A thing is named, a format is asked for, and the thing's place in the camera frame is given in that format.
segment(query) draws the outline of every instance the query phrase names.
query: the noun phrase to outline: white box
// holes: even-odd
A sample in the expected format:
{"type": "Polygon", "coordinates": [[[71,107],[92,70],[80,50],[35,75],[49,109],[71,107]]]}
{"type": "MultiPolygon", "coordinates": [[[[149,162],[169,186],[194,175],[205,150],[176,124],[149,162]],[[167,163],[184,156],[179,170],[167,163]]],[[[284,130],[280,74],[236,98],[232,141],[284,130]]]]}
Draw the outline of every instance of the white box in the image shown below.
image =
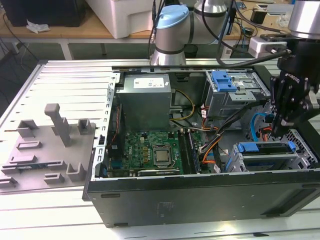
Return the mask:
{"type": "MultiPolygon", "coordinates": [[[[115,39],[151,30],[153,0],[86,0],[115,39]]],[[[158,10],[160,0],[156,0],[158,10]]]]}

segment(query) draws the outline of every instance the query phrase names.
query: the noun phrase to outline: blue plastic clip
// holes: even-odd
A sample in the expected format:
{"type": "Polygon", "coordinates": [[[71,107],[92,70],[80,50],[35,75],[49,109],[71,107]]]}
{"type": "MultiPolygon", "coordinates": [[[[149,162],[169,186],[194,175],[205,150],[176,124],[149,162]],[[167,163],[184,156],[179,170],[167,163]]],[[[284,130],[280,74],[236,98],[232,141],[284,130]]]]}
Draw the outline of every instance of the blue plastic clip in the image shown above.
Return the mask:
{"type": "Polygon", "coordinates": [[[239,143],[237,147],[238,147],[239,153],[243,153],[245,151],[244,146],[241,143],[239,143]]]}
{"type": "Polygon", "coordinates": [[[232,77],[230,77],[226,71],[212,71],[212,79],[217,86],[218,92],[236,92],[237,87],[234,86],[232,82],[232,77]]]}
{"type": "Polygon", "coordinates": [[[292,150],[292,152],[295,152],[297,150],[297,147],[293,141],[288,141],[288,146],[292,150]]]}
{"type": "Polygon", "coordinates": [[[243,152],[259,152],[257,144],[254,142],[243,142],[238,144],[238,150],[240,153],[243,152]]]}

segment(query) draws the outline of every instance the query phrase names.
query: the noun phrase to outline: wooden desk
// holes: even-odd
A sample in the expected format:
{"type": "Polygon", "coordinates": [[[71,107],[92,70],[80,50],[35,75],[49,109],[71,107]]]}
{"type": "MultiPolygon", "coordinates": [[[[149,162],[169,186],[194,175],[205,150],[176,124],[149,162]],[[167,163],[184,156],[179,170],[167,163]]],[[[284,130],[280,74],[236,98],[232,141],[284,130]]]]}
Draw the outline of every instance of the wooden desk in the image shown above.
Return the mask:
{"type": "MultiPolygon", "coordinates": [[[[277,3],[287,3],[285,0],[276,0],[277,3]]],[[[256,2],[245,1],[247,10],[253,9],[256,6],[256,2]]],[[[4,42],[15,43],[17,39],[13,37],[10,31],[7,29],[2,15],[0,14],[0,37],[4,42]]],[[[250,18],[252,11],[245,11],[244,16],[250,18]]],[[[263,25],[267,27],[279,28],[275,22],[277,16],[266,16],[263,25]]],[[[127,44],[146,44],[150,36],[150,31],[142,31],[129,35],[125,38],[114,39],[111,33],[98,19],[98,17],[92,12],[88,11],[84,21],[79,27],[63,27],[63,26],[51,26],[50,31],[40,32],[38,34],[31,32],[26,27],[13,27],[10,21],[7,21],[12,32],[25,43],[58,43],[61,45],[64,57],[66,60],[72,60],[72,52],[69,49],[71,43],[98,43],[101,44],[102,52],[106,53],[105,45],[110,43],[127,43],[127,44]]],[[[244,27],[250,25],[243,21],[244,27]]],[[[229,45],[235,45],[240,38],[240,27],[234,24],[230,35],[226,35],[223,40],[229,45]]],[[[258,30],[258,35],[268,33],[263,29],[258,30]]]]}

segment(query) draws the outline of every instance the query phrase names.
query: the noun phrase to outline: metal frame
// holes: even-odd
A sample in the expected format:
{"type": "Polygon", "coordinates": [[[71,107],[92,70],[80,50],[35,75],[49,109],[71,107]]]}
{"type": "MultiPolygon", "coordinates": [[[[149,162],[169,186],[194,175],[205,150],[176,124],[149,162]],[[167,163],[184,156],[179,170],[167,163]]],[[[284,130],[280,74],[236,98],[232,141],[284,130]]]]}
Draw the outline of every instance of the metal frame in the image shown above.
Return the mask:
{"type": "MultiPolygon", "coordinates": [[[[34,38],[34,37],[19,37],[23,43],[53,43],[60,44],[65,60],[73,60],[74,56],[69,44],[100,44],[103,55],[107,54],[104,44],[147,44],[147,38],[34,38]]],[[[4,43],[16,43],[15,37],[2,37],[4,43]]],[[[231,46],[237,43],[236,40],[225,40],[231,46]]],[[[227,47],[223,47],[222,58],[229,59],[231,51],[227,51],[227,47]]]]}

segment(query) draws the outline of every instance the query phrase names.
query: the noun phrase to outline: black box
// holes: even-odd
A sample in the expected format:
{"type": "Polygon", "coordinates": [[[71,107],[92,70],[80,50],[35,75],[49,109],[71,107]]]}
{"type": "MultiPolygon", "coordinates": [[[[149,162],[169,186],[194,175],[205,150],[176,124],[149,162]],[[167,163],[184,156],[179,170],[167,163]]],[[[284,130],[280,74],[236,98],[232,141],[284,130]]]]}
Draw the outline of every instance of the black box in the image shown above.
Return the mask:
{"type": "Polygon", "coordinates": [[[266,17],[266,14],[267,14],[267,12],[264,10],[253,9],[250,21],[255,24],[263,24],[265,17],[266,17]]]}
{"type": "Polygon", "coordinates": [[[85,0],[1,0],[15,27],[34,24],[79,27],[86,14],[85,0]]]}
{"type": "MultiPolygon", "coordinates": [[[[270,89],[268,70],[252,69],[270,89]]],[[[320,159],[318,132],[308,121],[299,124],[297,131],[320,159]]],[[[320,174],[304,169],[87,179],[83,195],[89,196],[107,227],[289,217],[320,196],[320,174]]]]}

